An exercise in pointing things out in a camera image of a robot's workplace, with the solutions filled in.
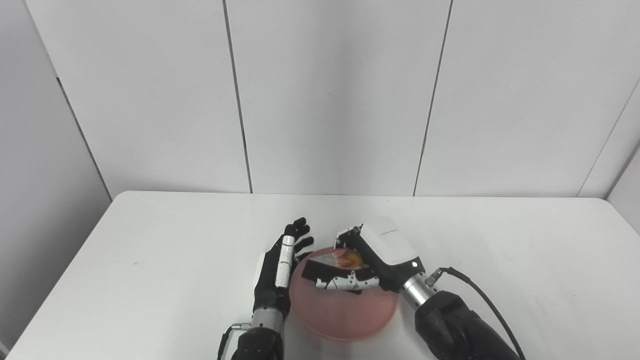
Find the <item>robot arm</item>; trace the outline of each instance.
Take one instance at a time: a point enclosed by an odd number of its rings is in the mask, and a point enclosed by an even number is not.
[[[310,252],[299,255],[314,243],[307,219],[299,218],[287,225],[284,233],[264,255],[262,270],[253,291],[253,316],[250,329],[238,338],[233,360],[282,360],[284,347],[280,332],[289,314],[289,278],[296,266]]]
[[[343,231],[336,240],[336,247],[351,248],[362,256],[381,288],[400,293],[411,305],[415,330],[438,359],[520,359],[459,296],[433,286],[442,271],[425,272],[417,252],[390,218]]]

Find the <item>white table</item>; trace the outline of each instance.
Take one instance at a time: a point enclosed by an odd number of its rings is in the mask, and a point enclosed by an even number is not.
[[[221,333],[249,319],[257,257],[285,224],[306,216],[319,248],[375,215],[428,270],[475,280],[528,359],[640,358],[640,236],[602,200],[125,192],[8,360],[214,359]],[[472,289],[447,275],[439,287],[505,337]],[[368,340],[320,340],[292,315],[285,341],[288,360],[434,359],[404,302]]]

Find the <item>pink bowl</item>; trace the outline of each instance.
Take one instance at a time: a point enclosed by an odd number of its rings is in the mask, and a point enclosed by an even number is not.
[[[328,254],[330,247],[309,257]],[[380,288],[363,290],[355,295],[340,290],[316,288],[301,277],[307,260],[303,260],[291,277],[291,307],[314,333],[336,341],[356,341],[375,335],[391,321],[396,312],[397,294]]]

